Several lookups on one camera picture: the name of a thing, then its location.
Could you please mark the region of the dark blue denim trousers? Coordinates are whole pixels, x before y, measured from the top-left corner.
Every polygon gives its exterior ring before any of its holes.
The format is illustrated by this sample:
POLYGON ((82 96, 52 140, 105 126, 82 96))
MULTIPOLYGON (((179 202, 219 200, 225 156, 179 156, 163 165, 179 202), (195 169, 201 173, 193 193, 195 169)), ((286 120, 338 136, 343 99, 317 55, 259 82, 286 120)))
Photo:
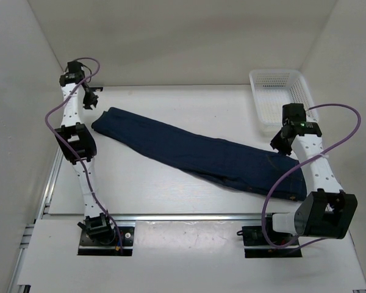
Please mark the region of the dark blue denim trousers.
POLYGON ((267 195, 296 159, 272 151, 188 132, 111 107, 92 129, 139 154, 227 189, 267 195))

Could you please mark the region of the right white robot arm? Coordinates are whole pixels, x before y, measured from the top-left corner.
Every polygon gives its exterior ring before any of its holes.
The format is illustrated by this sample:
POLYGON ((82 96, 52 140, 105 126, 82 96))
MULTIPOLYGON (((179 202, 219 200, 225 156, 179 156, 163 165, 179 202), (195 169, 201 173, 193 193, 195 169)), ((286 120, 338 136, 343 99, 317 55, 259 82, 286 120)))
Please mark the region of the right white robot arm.
POLYGON ((274 213, 271 223, 262 228, 269 244, 279 242, 284 233, 292 236, 342 239, 357 208, 354 194, 344 191, 336 180, 326 157, 331 150, 323 146, 318 123, 309 121, 303 104, 282 107, 282 128, 270 143, 281 154, 295 153, 299 165, 287 172, 301 170, 307 195, 295 212, 274 213))

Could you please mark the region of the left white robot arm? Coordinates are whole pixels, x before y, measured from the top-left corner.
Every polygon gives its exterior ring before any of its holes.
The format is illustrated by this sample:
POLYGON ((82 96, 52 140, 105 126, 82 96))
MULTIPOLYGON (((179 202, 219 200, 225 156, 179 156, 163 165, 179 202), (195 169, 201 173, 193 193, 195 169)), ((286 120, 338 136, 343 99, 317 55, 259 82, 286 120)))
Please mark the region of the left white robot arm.
POLYGON ((97 147, 82 111, 92 110, 98 96, 88 86, 87 68, 80 59, 67 63, 59 84, 67 103, 63 107, 62 122, 55 128, 55 137, 65 159, 72 165, 81 187, 84 201, 84 220, 78 223, 82 231, 93 241, 104 245, 113 242, 116 230, 107 216, 106 209, 95 199, 95 156, 97 147))

